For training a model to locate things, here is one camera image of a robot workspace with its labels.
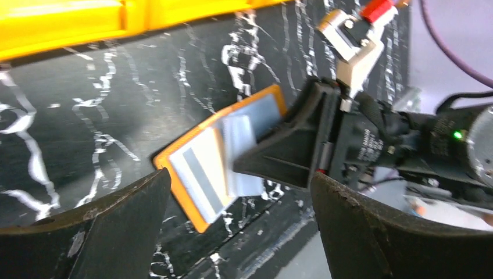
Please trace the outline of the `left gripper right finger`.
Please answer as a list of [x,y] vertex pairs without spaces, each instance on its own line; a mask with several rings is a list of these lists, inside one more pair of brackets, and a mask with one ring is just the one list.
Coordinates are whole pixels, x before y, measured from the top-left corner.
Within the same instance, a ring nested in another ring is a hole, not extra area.
[[491,278],[492,234],[412,216],[322,173],[310,192],[333,278]]

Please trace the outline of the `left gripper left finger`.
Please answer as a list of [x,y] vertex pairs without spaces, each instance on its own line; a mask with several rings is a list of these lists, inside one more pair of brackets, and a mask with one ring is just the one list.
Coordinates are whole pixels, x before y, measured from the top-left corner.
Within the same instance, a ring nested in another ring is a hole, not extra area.
[[1,229],[2,278],[147,278],[171,186],[166,169],[30,226]]

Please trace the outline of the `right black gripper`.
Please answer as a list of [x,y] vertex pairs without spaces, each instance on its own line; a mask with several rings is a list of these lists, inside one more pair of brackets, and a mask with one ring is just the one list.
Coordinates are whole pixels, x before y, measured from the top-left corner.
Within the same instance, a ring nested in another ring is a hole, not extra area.
[[[348,111],[341,110],[340,103],[335,81],[307,79],[283,118],[234,160],[233,170],[309,188],[318,170],[340,183],[356,183],[369,168],[393,168],[405,154],[404,142],[412,128],[408,115],[365,92],[356,96]],[[328,142],[327,158],[323,149]]]

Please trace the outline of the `grey striped credit card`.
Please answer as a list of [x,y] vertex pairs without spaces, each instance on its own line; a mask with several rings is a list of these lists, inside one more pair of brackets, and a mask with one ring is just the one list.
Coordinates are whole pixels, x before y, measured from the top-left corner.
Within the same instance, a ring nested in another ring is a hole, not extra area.
[[205,223],[214,223],[237,199],[228,195],[223,138],[217,128],[203,130],[169,161]]

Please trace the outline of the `orange card holder wallet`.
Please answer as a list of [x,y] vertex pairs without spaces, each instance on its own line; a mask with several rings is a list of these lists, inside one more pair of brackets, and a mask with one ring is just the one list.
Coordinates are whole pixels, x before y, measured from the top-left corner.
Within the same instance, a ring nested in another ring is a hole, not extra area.
[[233,172],[233,161],[286,111],[281,87],[271,85],[221,109],[154,156],[157,169],[168,169],[172,193],[197,232],[204,233],[238,197],[262,195],[262,179]]

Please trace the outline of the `orange three-compartment bin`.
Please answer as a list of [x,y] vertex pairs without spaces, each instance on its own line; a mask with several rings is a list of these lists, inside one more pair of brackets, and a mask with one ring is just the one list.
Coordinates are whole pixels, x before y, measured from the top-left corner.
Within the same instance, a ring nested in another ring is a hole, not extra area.
[[202,19],[276,5],[272,1],[1,1],[1,60],[124,38]]

